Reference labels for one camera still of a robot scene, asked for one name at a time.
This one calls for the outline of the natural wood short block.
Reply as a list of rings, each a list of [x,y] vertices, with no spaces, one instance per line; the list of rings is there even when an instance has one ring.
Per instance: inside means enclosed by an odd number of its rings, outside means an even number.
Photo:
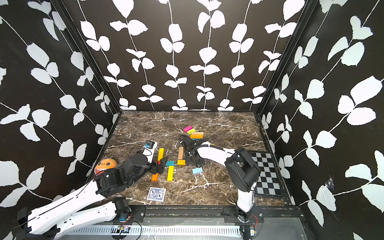
[[[184,148],[179,147],[178,160],[184,160]]]

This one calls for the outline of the orange block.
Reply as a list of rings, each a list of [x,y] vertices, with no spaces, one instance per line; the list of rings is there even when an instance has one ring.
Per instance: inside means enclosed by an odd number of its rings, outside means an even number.
[[[156,182],[158,180],[159,174],[152,175],[152,182]]]

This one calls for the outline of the teal block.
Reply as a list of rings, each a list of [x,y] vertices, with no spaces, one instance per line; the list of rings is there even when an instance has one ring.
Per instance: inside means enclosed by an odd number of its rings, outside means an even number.
[[[166,167],[174,166],[175,162],[174,161],[167,161],[166,162]]]

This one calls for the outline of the amber yellow short block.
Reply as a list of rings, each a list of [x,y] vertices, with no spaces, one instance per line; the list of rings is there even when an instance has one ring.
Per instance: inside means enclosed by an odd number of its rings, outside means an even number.
[[[186,161],[185,161],[185,160],[178,160],[178,161],[177,161],[177,165],[179,165],[179,166],[185,166],[185,165],[186,165]]]

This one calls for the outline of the light blue block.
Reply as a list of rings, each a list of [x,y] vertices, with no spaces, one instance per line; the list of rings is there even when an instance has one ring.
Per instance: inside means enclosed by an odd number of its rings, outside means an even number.
[[[196,174],[200,174],[203,172],[203,169],[202,168],[194,168],[192,169],[193,171],[193,174],[196,175]]]

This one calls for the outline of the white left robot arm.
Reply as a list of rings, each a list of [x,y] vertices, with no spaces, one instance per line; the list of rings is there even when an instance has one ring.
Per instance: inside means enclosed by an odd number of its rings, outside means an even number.
[[[134,213],[123,197],[91,208],[114,194],[125,191],[146,173],[162,174],[168,158],[149,163],[148,157],[138,153],[128,157],[114,168],[100,171],[83,187],[67,196],[29,211],[18,212],[21,230],[17,240],[56,240],[66,233],[101,222],[117,220],[127,223]]]

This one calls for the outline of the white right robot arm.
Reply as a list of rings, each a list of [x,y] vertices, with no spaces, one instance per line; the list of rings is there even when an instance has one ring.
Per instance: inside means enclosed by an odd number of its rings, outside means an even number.
[[[238,189],[236,207],[243,214],[251,212],[261,170],[245,148],[227,149],[211,144],[204,139],[193,140],[187,135],[180,135],[179,142],[184,148],[188,165],[201,168],[205,164],[205,160],[210,160],[225,166],[231,181]]]

